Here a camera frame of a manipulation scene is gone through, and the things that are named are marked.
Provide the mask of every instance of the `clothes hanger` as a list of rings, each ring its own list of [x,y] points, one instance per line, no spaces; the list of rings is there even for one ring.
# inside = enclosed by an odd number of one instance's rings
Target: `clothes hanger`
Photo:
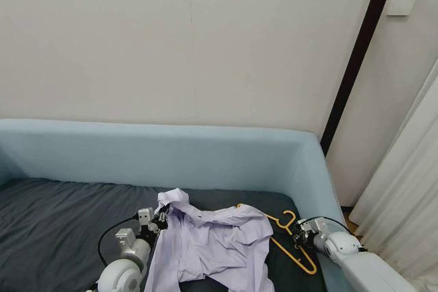
[[[240,207],[240,205],[242,205],[243,203],[240,203],[236,206],[236,208]],[[268,215],[265,213],[265,216],[273,221],[276,222],[276,225],[284,230],[286,230],[289,235],[292,236],[292,231],[289,229],[290,225],[292,225],[296,219],[296,215],[293,211],[290,210],[284,210],[283,214],[290,214],[292,216],[292,219],[286,224],[286,225],[282,225],[280,223],[280,219],[272,217],[271,215]],[[310,265],[311,265],[311,269],[305,267],[302,263],[301,263],[301,259],[300,258],[295,258],[294,256],[292,256],[290,254],[289,251],[287,251],[274,237],[271,237],[271,241],[274,242],[276,244],[276,246],[278,246],[280,248],[281,251],[283,251],[289,258],[291,258],[293,260],[293,262],[295,262],[302,270],[304,270],[306,273],[308,273],[309,275],[314,275],[317,272],[317,267],[315,265],[315,263],[312,261],[312,259],[310,258],[310,256],[307,254],[307,252],[302,248],[302,247],[298,247],[299,250],[301,250],[301,252],[304,254],[304,256],[306,257],[307,261],[309,261]]]

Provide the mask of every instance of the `black cable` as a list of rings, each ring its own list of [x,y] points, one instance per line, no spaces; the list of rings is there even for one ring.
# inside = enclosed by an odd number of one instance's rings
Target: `black cable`
[[[99,253],[99,258],[102,260],[102,263],[105,267],[107,267],[107,262],[105,261],[105,258],[103,258],[102,252],[101,252],[101,244],[104,236],[113,228],[117,227],[118,225],[123,224],[124,222],[128,222],[129,220],[135,220],[138,218],[138,215],[135,214],[130,218],[124,219],[121,222],[118,222],[117,224],[114,224],[113,226],[109,227],[103,234],[101,235],[101,238],[99,239],[99,242],[97,243],[97,253]]]
[[[306,219],[305,221],[303,221],[303,222],[301,222],[301,223],[299,223],[299,224],[302,225],[302,224],[304,224],[305,222],[309,222],[310,220],[313,220],[313,219],[316,219],[316,218],[320,218],[320,217],[323,217],[324,219],[327,219],[327,220],[331,220],[332,222],[335,222],[335,223],[341,225],[342,227],[344,227],[344,229],[345,229],[347,232],[350,233],[350,235],[354,235],[352,232],[350,232],[350,230],[349,230],[344,224],[342,224],[342,223],[340,223],[340,222],[338,222],[337,220],[334,220],[334,219],[332,219],[332,218],[324,217],[323,215],[317,215],[316,217],[312,217],[312,218]]]

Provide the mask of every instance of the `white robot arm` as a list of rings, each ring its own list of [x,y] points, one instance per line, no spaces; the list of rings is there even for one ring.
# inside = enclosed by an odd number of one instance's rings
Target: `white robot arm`
[[[346,231],[331,232],[324,217],[299,220],[295,242],[315,248],[337,263],[357,292],[415,292],[399,273],[375,253],[367,252]]]
[[[151,247],[160,230],[167,228],[167,211],[168,207],[164,207],[154,215],[152,208],[140,209],[136,216],[140,222],[139,234],[135,236],[131,228],[116,233],[122,250],[120,259],[106,266],[86,292],[140,292]]]

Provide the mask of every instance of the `dark gray mattress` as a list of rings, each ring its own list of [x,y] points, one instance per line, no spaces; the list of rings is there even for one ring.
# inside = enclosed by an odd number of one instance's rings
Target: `dark gray mattress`
[[[166,190],[39,178],[10,181],[1,186],[0,291],[84,292],[103,270],[96,251],[101,233],[142,207],[155,207],[157,193]],[[246,203],[275,217],[282,218],[286,209],[298,216],[293,201],[283,194],[185,191],[190,195],[190,203],[202,210]],[[123,226],[137,229],[135,222]],[[299,257],[285,231],[275,224],[273,228],[274,237]],[[120,254],[114,238],[117,230],[110,232],[102,243],[102,253],[108,262]],[[310,255],[317,262],[316,255]],[[272,242],[266,263],[276,292],[326,290],[320,269],[316,275],[307,275]],[[182,283],[180,287],[182,292],[227,291],[211,279]]]

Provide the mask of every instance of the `dark wood door frame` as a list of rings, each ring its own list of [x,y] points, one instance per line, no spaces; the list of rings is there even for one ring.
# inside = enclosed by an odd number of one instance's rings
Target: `dark wood door frame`
[[[361,68],[365,54],[371,43],[372,36],[376,30],[377,23],[381,17],[383,8],[385,7],[386,0],[370,0],[368,9],[363,18],[362,26],[359,30],[355,45],[351,52],[350,59],[342,78],[341,85],[337,91],[335,102],[328,117],[324,134],[321,138],[321,147],[324,155],[327,155],[330,144],[335,136],[335,132],[339,121],[341,120],[342,113],[347,105],[348,97],[350,96],[353,85],[355,84],[357,75]]]

